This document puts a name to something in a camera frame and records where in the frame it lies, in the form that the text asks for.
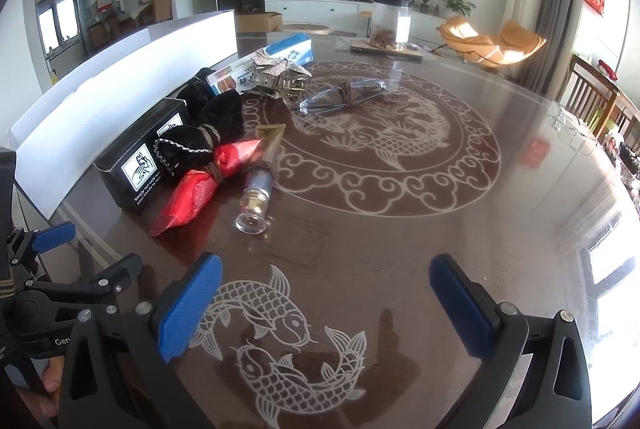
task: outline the finger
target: finger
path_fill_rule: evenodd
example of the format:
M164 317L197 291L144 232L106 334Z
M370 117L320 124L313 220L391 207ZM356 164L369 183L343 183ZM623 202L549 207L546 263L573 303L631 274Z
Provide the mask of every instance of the finger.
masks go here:
M21 387L17 388L20 398L36 420L51 418L58 414L58 407L48 398L36 395Z
M62 381L62 369L65 365L65 357L51 357L49 359L49 365L42 374L42 382L44 388L53 393L60 388L60 382Z

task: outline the blue clamp pad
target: blue clamp pad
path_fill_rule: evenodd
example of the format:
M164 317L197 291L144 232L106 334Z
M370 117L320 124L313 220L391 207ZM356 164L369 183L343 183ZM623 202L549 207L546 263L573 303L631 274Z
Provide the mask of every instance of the blue clamp pad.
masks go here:
M40 231L33 235L31 250L39 254L49 252L55 247L69 243L76 237L76 226L71 221L65 221L51 227L46 231Z
M210 254L158 325L158 349L165 362L185 352L221 282L222 261Z
M466 352L478 359L488 358L493 352L494 330L491 322L441 255L431 261L429 282Z

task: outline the red packet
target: red packet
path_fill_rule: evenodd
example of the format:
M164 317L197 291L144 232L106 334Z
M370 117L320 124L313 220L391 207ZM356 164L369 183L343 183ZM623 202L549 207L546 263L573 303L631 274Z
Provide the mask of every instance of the red packet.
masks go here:
M261 139L245 140L218 146L213 153L213 160L220 167L222 175L228 178L238 173L251 160L261 141ZM166 229L192 221L210 202L218 185L219 183L205 171L188 171L180 180L171 198L164 204L149 234L156 236Z

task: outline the window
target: window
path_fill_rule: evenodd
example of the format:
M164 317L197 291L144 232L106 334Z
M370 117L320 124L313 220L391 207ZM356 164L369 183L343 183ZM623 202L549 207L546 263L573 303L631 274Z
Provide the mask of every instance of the window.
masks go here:
M53 22L53 10L49 8L46 12L40 14L40 33L42 34L42 42L46 53L49 49L54 50L60 46L58 35L56 34L56 24Z
M74 0L49 0L38 6L40 33L45 53L78 36L79 26Z
M63 0L56 4L58 10L58 21L60 22L60 33L63 40L78 35L78 21L76 20L76 8L74 0Z

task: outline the black velvet bag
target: black velvet bag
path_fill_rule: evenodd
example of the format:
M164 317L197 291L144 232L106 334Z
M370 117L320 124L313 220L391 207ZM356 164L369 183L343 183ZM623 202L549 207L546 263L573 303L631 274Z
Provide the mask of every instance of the black velvet bag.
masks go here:
M244 135L242 99L237 91L214 96L202 108L194 123L179 125L162 133L154 151L169 174L181 178L189 169L204 167L220 144L235 142Z

